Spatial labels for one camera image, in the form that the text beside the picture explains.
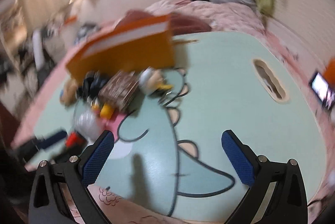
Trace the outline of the white doll keychain figure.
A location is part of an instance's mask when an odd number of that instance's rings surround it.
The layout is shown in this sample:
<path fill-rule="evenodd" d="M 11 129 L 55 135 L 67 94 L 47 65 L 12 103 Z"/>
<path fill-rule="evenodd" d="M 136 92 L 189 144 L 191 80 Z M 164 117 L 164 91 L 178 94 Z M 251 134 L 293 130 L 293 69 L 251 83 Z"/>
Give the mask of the white doll keychain figure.
<path fill-rule="evenodd" d="M 170 91 L 173 85 L 166 82 L 162 71 L 148 67 L 139 75 L 139 89 L 145 95 L 152 95 L 157 91 Z"/>

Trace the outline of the white rolled mat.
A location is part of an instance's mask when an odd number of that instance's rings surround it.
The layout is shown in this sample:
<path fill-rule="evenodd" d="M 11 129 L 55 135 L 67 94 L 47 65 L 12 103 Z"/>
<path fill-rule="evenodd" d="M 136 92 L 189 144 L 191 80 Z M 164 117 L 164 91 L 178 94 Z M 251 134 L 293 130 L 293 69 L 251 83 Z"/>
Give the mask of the white rolled mat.
<path fill-rule="evenodd" d="M 32 34 L 33 55 L 36 65 L 36 70 L 39 71 L 45 64 L 45 57 L 43 53 L 43 41 L 40 29 L 35 29 Z"/>

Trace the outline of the black satin lace scrunchie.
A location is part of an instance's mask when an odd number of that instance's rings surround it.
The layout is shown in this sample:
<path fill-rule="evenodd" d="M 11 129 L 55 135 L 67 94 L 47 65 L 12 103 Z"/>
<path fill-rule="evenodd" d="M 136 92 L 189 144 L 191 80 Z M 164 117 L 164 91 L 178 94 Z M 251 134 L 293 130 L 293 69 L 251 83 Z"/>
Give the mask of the black satin lace scrunchie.
<path fill-rule="evenodd" d="M 109 77 L 100 74 L 100 72 L 88 72 L 82 84 L 78 86 L 76 98 L 82 100 L 95 99 L 108 81 Z"/>

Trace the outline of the brown playing card box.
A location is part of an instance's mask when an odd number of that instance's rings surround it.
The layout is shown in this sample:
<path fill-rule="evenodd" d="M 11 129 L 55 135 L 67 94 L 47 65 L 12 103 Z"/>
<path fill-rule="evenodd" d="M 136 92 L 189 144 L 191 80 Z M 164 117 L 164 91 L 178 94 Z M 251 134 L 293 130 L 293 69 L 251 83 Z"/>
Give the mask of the brown playing card box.
<path fill-rule="evenodd" d="M 134 72 L 118 71 L 100 90 L 99 100 L 124 112 L 139 90 L 139 79 Z"/>

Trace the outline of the red black embossed pouch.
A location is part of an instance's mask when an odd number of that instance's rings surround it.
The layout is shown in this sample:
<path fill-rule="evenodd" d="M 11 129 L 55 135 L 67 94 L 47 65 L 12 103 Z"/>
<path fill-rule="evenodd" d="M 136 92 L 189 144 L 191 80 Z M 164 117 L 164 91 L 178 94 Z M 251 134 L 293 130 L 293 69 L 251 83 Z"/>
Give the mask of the red black embossed pouch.
<path fill-rule="evenodd" d="M 65 147 L 54 156 L 56 162 L 66 162 L 72 156 L 78 156 L 87 145 L 87 140 L 78 132 L 71 132 L 65 141 Z"/>

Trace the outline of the smartphone with lit screen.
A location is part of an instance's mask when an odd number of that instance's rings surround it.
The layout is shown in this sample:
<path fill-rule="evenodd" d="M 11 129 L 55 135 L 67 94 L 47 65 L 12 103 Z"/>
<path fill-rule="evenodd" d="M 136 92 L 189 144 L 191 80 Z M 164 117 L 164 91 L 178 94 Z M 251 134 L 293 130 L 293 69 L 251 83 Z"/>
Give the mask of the smartphone with lit screen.
<path fill-rule="evenodd" d="M 320 72 L 314 72 L 309 81 L 309 86 L 321 102 L 322 107 L 328 112 L 331 111 L 334 106 L 334 89 L 330 87 Z"/>

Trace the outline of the white orange cream tube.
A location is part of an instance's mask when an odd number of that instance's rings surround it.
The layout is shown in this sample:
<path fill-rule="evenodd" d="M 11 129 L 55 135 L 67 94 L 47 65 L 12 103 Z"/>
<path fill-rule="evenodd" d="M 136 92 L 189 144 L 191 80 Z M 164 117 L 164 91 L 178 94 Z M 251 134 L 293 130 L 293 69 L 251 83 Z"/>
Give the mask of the white orange cream tube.
<path fill-rule="evenodd" d="M 115 112 L 115 108 L 108 103 L 101 103 L 98 98 L 95 98 L 91 104 L 91 110 L 105 120 L 110 120 Z"/>

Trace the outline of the dark red corduroy pillow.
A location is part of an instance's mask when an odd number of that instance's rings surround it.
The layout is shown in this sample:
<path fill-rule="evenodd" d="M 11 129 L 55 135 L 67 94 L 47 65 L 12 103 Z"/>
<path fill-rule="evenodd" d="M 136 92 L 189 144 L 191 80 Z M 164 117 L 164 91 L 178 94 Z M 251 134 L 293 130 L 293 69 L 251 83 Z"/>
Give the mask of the dark red corduroy pillow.
<path fill-rule="evenodd" d="M 115 28 L 133 23 L 135 21 L 147 19 L 154 15 L 143 10 L 132 9 L 127 11 L 125 16 L 116 24 Z M 170 25 L 174 36 L 191 33 L 204 33 L 212 31 L 212 28 L 200 18 L 184 15 L 178 12 L 170 13 Z"/>

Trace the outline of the brown capybara plush toy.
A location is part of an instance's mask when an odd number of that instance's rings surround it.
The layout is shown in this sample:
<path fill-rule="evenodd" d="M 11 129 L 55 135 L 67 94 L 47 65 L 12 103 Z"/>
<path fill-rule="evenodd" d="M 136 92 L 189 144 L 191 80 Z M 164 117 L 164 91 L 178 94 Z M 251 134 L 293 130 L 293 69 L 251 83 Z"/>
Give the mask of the brown capybara plush toy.
<path fill-rule="evenodd" d="M 75 79 L 68 79 L 60 94 L 60 103 L 66 107 L 73 105 L 76 102 L 76 92 L 78 83 Z"/>

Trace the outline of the orange cardboard box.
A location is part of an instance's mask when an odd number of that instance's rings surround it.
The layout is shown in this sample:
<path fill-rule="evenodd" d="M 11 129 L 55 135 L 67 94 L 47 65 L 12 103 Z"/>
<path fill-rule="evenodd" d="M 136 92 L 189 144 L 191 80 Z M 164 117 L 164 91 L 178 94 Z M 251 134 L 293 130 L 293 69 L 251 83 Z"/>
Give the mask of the orange cardboard box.
<path fill-rule="evenodd" d="M 67 61 L 66 69 L 79 83 L 90 71 L 113 76 L 120 70 L 139 73 L 148 67 L 174 65 L 170 17 L 163 15 L 134 21 L 88 40 Z"/>

